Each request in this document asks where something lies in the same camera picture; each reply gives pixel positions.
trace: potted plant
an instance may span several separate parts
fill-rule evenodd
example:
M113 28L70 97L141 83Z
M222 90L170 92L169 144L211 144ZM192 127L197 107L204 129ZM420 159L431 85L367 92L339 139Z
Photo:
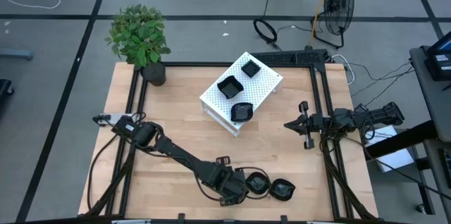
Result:
M163 35L163 17L155 8L141 4L129 6L114 18L110 35L105 38L114 54L125 56L127 63L140 66L142 78L154 86L166 81L166 68L161 62L162 54L171 50Z

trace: white cable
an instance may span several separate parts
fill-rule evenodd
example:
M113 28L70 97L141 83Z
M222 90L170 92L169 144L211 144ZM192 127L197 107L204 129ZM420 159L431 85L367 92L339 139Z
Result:
M345 58L344 56L342 56L342 55L340 55L340 54L336 54L336 55L333 55L332 58L335 58L335 57L337 57L337 56L339 56L340 58L343 58L343 60L346 62L346 66L347 66L347 67L350 69L350 71L351 71L351 74L352 74L352 80L351 80L351 82L348 82L348 83L347 83L348 85L351 85L351 84L354 82L354 80L355 80L355 74L354 74L354 71L352 70L350 64L347 62L347 60L346 60L346 58Z
M25 4L20 4L17 2L14 2L12 0L7 0L9 2L11 2L12 4L18 5L18 6L24 6L24 7L30 7L30 8L43 8L43 9L53 9L59 6L59 4L61 3L61 0L58 0L58 3L55 6L52 7L48 7L48 6L32 6L32 5L25 5Z

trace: wooden table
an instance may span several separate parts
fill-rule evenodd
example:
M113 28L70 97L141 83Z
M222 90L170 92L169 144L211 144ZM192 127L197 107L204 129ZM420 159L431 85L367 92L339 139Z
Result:
M352 108L350 92L341 64L327 64L327 76L334 107ZM296 185L287 202L272 197L262 200L245 199L239 205L221 207L204 197L196 186L192 171L166 158L152 158L142 152L135 157L132 184L127 206L127 218L186 219L332 220L330 196L326 180L319 134L312 133L316 147L304 150L304 138L285 129L283 123L299 116L297 106L309 102L309 113L315 112L309 70L306 68L274 68L284 79L275 94L263 102L251 121L246 123L239 137L234 137L212 117L203 112L199 96L226 70L210 67L168 67L167 81L162 87L149 85L144 112L164 127L166 136L197 158L215 161L218 156L230 156L232 166L263 168L271 180L284 178ZM106 100L106 113L123 113L126 106L132 66L117 63ZM323 97L321 77L317 75ZM139 87L135 97L137 106ZM325 110L325 101L321 100ZM93 156L111 139L109 127L101 127ZM355 132L350 135L358 139ZM103 194L111 180L118 140L100 157L94 168L92 203ZM377 216L362 148L347 139L341 141L347 181L369 212ZM336 185L340 215L345 216L342 192ZM118 212L122 186L119 186L113 212ZM218 194L207 192L218 198ZM80 213L87 211L87 190L82 197Z

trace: fan grille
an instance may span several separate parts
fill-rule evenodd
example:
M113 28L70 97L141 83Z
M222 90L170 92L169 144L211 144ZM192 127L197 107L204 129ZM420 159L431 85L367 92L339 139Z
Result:
M328 31L341 35L351 24L354 0L324 0L324 21Z

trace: pegboard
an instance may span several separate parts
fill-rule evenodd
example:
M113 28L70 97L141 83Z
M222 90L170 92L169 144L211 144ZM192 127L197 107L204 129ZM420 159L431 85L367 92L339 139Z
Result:
M249 60L256 63L261 69L254 75L254 77L249 77L245 72L241 70L241 67L246 64ZM235 76L235 78L244 87L244 90L238 93L232 99L226 99L223 93L219 91L217 84L225 80L229 76ZM229 131L232 129L237 132L233 133L235 136L238 135L241 126L244 123L235 123L230 121L231 108L234 104L240 102L248 102L253 104L254 113L264 101L264 99L277 87L279 82L283 79L281 75L276 73L274 70L270 69L268 66L260 62L258 59L253 57L251 54L244 52L234 64L227 69L227 71L222 74L219 79L215 81L201 96L202 106L204 110L211 115L208 110L214 111L214 113L221 117L221 121L216 116L215 118L220 124L226 127L223 123L227 122L233 128L227 128Z

